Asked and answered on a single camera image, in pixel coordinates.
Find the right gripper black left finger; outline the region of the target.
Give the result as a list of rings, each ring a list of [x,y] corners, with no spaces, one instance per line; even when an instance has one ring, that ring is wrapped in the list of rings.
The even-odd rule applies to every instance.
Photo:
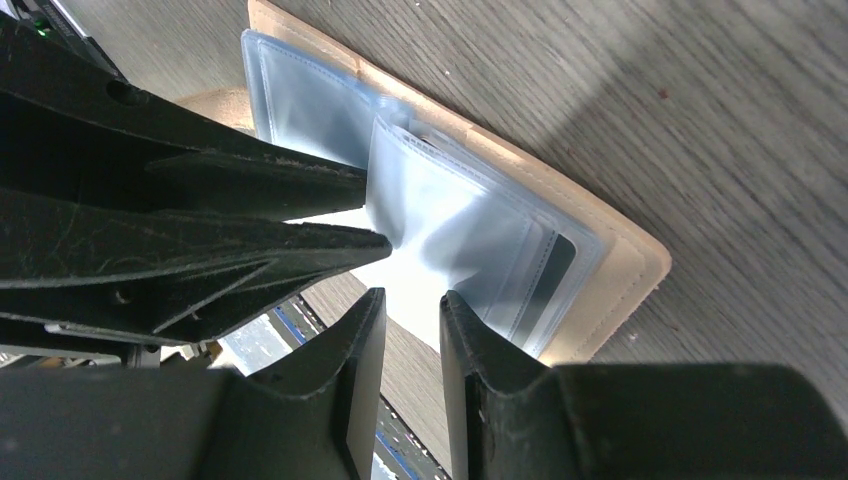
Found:
[[[385,292],[250,375],[30,369],[1,375],[5,479],[367,479]]]

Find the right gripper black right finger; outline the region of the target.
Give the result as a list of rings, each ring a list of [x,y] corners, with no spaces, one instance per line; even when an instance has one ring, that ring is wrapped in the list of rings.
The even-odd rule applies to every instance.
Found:
[[[771,364],[546,366],[456,292],[440,302],[456,479],[843,479],[847,437]]]

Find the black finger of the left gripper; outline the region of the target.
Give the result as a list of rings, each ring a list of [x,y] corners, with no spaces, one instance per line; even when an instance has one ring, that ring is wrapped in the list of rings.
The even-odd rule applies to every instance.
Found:
[[[387,257],[377,233],[138,214],[3,190],[1,337],[178,345],[216,339],[305,288]]]
[[[288,220],[356,209],[362,169],[277,147],[1,19],[1,204]]]

